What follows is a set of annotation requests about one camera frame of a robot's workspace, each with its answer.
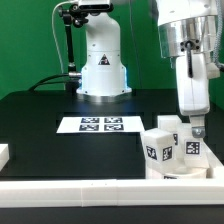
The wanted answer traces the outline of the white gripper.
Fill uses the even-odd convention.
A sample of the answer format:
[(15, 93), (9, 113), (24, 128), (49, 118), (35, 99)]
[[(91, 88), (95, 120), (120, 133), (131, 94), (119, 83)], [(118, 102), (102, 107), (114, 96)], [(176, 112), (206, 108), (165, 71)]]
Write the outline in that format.
[(191, 116), (194, 138), (205, 137), (205, 116), (210, 110), (209, 80), (220, 76), (209, 53), (192, 55), (193, 77), (189, 76), (187, 56), (176, 59), (176, 80), (179, 109), (183, 116)]

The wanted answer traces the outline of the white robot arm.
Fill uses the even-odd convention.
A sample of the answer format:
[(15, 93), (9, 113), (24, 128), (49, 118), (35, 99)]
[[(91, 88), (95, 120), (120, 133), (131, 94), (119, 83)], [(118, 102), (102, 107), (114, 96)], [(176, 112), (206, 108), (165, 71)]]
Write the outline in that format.
[[(220, 75), (221, 0), (155, 0), (161, 55), (174, 61), (179, 109), (190, 119), (192, 135), (205, 136), (208, 82)], [(115, 97), (128, 88), (120, 61), (120, 27), (107, 14), (115, 0), (80, 0), (87, 12), (87, 63), (81, 93)]]

